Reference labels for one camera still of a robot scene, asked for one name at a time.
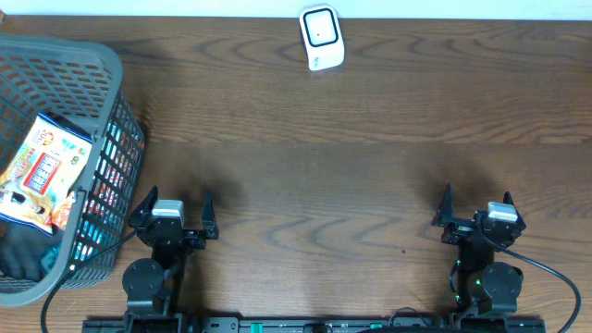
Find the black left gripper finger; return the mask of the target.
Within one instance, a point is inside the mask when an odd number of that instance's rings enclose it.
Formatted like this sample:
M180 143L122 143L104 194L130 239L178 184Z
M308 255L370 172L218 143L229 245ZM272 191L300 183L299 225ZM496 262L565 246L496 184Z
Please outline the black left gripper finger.
M152 214L152 210L158 199L158 188L153 186L148 192L147 196L140 202L140 204L133 210L134 217L145 217Z
M203 225L204 236L208 240L217 240L219 237L219 228L216 222L211 192L208 192L204 197L201 222Z

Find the yellow snack bag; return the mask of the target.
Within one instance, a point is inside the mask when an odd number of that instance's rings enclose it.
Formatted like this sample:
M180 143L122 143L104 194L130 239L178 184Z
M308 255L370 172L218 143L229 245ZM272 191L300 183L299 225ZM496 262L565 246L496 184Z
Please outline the yellow snack bag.
M1 217L51 236L51 214L87 165L93 140L46 114L33 122L1 175Z

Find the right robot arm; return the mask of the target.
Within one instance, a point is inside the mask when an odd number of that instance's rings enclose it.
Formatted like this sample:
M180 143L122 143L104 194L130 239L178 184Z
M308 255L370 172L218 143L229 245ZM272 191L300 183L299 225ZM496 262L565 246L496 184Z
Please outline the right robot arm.
M499 262L495 252L508 249L525 230L525 222L512 197L490 202L472 218L453 213L451 185L431 221L443 229L441 241L458 248L458 259L450 272L450 288L456 294L458 310L450 315L457 328L478 318L501 320L517 311L524 274L521 269Z

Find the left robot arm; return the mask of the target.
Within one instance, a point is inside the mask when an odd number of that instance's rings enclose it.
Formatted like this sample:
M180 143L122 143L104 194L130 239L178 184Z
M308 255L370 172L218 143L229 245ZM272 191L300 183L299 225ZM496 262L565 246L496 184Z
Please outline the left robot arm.
M177 303L188 256L219 236L211 193L204 196L201 223L200 229L185 228L183 202L160 200L156 187L133 210L129 226L152 253L149 258L134 261L124 272L125 332L201 330L197 319L177 310Z

